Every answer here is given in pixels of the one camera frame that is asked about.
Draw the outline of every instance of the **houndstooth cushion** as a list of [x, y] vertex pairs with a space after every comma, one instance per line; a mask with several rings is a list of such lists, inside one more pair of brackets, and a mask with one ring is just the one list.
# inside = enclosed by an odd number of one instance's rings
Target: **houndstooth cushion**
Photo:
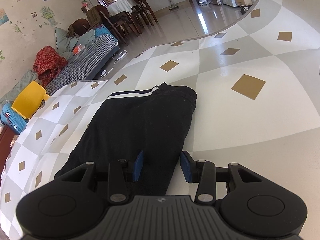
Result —
[[47, 94], [51, 96], [55, 91], [74, 81], [85, 80], [99, 62], [115, 47], [118, 42], [111, 35], [102, 34], [90, 45], [73, 57], [68, 65], [47, 85]]

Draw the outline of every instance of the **white tablecloth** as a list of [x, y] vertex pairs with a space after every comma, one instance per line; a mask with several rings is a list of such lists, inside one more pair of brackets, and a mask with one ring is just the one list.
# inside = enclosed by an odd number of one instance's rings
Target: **white tablecloth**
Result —
[[116, 15], [121, 12], [132, 14], [132, 6], [138, 5], [134, 0], [118, 0], [107, 6], [109, 14]]

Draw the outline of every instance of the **yellow stool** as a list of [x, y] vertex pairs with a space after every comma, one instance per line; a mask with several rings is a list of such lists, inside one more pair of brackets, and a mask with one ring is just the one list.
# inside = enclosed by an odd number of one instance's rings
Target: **yellow stool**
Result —
[[47, 95], [45, 89], [37, 82], [32, 81], [21, 91], [11, 108], [24, 119], [30, 119], [38, 110], [42, 100], [47, 101], [49, 98], [50, 96]]

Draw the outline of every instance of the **gray pillow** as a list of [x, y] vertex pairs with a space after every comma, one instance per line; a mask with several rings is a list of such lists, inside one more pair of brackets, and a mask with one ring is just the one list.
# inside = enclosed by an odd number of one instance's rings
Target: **gray pillow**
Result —
[[78, 41], [76, 37], [68, 38], [67, 33], [64, 29], [55, 28], [56, 45], [59, 53], [72, 52]]
[[69, 61], [75, 54], [73, 54], [73, 52], [59, 52], [59, 55]]
[[76, 43], [76, 46], [78, 45], [84, 45], [86, 46], [89, 42], [94, 40], [94, 29], [91, 29], [87, 33], [83, 34], [78, 38], [78, 42]]

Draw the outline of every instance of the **white cable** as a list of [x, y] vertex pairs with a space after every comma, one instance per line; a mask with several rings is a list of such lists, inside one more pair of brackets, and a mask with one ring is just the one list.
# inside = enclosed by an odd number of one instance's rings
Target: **white cable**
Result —
[[118, 54], [114, 54], [114, 55], [119, 56], [119, 58], [117, 58], [117, 59], [115, 60], [113, 66], [112, 66], [112, 68], [111, 68], [111, 70], [110, 70], [109, 72], [107, 72], [106, 70], [102, 71], [100, 77], [103, 78], [103, 77], [105, 77], [106, 75], [108, 75], [108, 74], [113, 70], [113, 68], [115, 67], [116, 62], [117, 62], [119, 59], [122, 59], [126, 54], [127, 54], [127, 51], [126, 51], [126, 50], [122, 51], [119, 55], [118, 55]]

